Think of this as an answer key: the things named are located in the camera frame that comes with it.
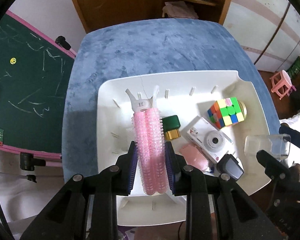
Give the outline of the clear case yellow stickers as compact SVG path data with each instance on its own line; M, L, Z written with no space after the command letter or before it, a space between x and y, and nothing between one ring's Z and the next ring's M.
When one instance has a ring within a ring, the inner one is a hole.
M256 156L257 152L264 150L277 160L288 158L290 153L291 137L288 134L249 135L245 139L244 153Z

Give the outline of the white toy camera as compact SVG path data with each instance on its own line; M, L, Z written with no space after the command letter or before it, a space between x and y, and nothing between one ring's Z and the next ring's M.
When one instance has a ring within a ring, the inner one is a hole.
M226 155L236 153L234 142L220 129L200 116L195 117L186 131L192 141L213 164L217 164Z

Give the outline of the green bottle gold cap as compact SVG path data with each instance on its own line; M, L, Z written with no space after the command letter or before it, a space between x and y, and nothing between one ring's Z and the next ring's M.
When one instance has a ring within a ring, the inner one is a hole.
M181 124L177 115L162 118L162 125L165 140L171 141L180 138L179 128Z

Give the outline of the pink hair roller clip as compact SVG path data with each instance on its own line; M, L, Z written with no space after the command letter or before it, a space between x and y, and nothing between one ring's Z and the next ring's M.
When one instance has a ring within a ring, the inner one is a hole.
M136 98L126 90L133 110L132 123L142 186L145 194L164 194L167 191L165 139L162 118L157 108L159 86L149 99Z

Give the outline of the round gold compact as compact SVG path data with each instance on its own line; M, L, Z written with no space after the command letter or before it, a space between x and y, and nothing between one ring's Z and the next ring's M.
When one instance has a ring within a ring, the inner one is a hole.
M239 104L239 107L240 107L241 112L243 114L243 118L245 120L247 118L247 108L246 108L246 105L242 101L238 101L238 104Z

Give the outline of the colourful rubik's cube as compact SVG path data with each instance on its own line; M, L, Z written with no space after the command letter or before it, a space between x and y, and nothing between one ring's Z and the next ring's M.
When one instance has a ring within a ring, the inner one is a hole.
M243 122L243 114L236 97L219 99L207 110L210 121L218 128Z

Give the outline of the pink plastic stool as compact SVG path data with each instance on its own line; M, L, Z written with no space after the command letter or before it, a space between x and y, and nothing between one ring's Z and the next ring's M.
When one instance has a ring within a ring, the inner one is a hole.
M280 100L296 92L296 87L292 84L291 78L285 70L275 73L270 81L271 92L277 94Z

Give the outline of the white plastic tray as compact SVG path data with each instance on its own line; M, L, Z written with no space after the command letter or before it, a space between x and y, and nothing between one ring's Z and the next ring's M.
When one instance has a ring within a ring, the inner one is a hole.
M109 80L97 95L97 164L99 170L114 165L125 154L134 139L133 110L126 90L136 98L147 99L159 86L157 106L161 116L177 115L181 124L180 138L172 141L178 151L188 143L186 131L197 116L207 118L207 110L219 99L236 97L244 102L247 118L223 132L234 142L236 153L244 168L239 186L253 194L269 183L262 166L244 153L249 135L268 135L269 128L254 85L244 81L235 70L202 70L138 75Z

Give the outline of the white wardrobe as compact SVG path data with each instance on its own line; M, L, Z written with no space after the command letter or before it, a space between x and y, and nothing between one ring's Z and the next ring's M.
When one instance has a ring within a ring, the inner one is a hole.
M231 0L223 26L258 70L287 70L300 56L300 15L288 0Z

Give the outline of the yellow smiley magnet upper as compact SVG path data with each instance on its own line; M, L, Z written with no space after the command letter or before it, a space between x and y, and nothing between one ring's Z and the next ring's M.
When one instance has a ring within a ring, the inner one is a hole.
M10 64L16 64L17 60L15 57L10 59Z

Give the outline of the pink folded cloth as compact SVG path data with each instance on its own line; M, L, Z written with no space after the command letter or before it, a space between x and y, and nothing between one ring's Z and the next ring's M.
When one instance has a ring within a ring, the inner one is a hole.
M162 18L189 18L197 20L199 17L192 6L184 1L165 2L162 9Z

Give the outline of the black chalkboard knob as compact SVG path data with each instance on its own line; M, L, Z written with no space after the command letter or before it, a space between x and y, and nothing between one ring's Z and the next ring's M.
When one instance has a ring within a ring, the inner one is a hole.
M65 50L70 50L71 49L70 44L66 41L64 36L58 36L55 39L55 43L57 45L59 45L60 47L64 48Z

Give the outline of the brown wooden door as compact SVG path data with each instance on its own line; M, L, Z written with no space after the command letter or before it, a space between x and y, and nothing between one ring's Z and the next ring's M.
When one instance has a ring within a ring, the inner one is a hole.
M72 0L86 33L126 22L160 18L163 0Z

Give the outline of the green chalkboard pink frame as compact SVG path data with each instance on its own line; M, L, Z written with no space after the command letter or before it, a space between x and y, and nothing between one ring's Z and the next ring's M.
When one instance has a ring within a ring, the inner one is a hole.
M10 64L15 57L16 64ZM74 57L12 12L0 20L0 146L60 154Z

